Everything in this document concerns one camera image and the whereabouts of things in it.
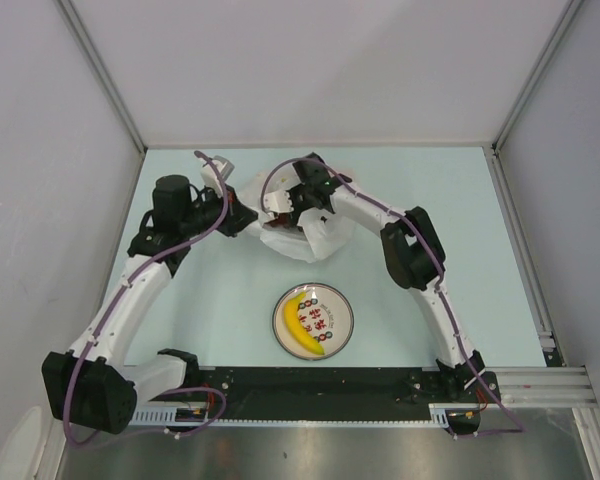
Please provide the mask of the white plastic bag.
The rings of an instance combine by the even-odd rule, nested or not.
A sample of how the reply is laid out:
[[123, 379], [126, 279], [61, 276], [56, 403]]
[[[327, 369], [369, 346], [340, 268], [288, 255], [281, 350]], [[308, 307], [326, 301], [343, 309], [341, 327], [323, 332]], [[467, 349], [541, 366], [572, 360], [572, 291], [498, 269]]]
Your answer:
[[260, 208], [260, 195], [268, 173], [255, 175], [239, 191], [240, 201], [258, 213], [258, 220], [245, 232], [284, 256], [307, 263], [324, 260], [345, 246], [353, 237], [352, 220], [324, 210], [303, 212], [297, 227], [266, 226], [268, 217]]

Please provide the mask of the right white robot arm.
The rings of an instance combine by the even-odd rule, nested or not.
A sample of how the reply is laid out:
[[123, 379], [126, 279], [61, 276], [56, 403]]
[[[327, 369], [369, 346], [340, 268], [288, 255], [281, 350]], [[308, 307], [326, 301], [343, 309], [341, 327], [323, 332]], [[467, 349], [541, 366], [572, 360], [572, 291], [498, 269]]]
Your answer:
[[381, 202], [315, 153], [290, 164], [299, 178], [299, 185], [288, 193], [291, 217], [326, 210], [378, 236], [389, 276], [411, 293], [436, 342], [443, 393], [453, 401], [466, 400], [476, 391], [485, 364], [451, 305], [446, 254], [427, 211], [421, 207], [399, 211]]

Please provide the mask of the dark red fake fruit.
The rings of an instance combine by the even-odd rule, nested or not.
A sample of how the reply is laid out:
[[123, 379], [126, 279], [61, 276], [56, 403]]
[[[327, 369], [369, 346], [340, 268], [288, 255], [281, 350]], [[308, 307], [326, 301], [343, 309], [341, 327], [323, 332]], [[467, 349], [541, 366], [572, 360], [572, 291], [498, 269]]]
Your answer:
[[274, 219], [266, 222], [265, 225], [272, 229], [284, 229], [286, 231], [301, 230], [301, 227], [298, 225], [298, 218], [291, 212], [276, 214]]

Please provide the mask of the round printed plate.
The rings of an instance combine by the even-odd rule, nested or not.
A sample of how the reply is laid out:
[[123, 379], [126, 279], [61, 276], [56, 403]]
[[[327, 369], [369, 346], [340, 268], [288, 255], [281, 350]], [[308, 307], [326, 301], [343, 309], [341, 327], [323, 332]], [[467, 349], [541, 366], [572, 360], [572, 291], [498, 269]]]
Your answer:
[[[283, 319], [283, 306], [301, 291], [306, 293], [298, 316], [309, 334], [324, 348], [318, 356], [304, 350], [291, 336]], [[321, 361], [342, 351], [354, 332], [354, 311], [350, 302], [336, 288], [324, 283], [305, 283], [291, 288], [278, 300], [272, 314], [272, 330], [282, 349], [297, 359]]]

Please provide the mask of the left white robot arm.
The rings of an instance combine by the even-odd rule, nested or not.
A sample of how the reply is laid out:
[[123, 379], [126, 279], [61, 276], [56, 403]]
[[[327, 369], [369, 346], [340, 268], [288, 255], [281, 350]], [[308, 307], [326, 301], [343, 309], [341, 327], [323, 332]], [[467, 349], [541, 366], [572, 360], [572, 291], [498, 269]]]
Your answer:
[[162, 349], [141, 365], [124, 361], [144, 317], [193, 242], [213, 232], [235, 237], [257, 219], [230, 186], [197, 189], [183, 175], [159, 178], [113, 293], [66, 352], [51, 352], [43, 361], [53, 417], [119, 434], [140, 404], [170, 393], [182, 400], [202, 395], [194, 354]]

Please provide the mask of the yellow fake banana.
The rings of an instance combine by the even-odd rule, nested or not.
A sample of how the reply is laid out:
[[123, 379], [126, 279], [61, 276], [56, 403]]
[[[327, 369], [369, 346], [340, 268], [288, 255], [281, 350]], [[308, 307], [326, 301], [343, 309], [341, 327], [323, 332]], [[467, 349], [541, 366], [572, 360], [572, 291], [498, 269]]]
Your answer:
[[306, 293], [301, 291], [299, 294], [286, 301], [283, 306], [284, 323], [293, 339], [304, 350], [314, 355], [323, 356], [325, 354], [324, 348], [309, 334], [298, 316], [299, 306], [304, 301], [305, 296]]

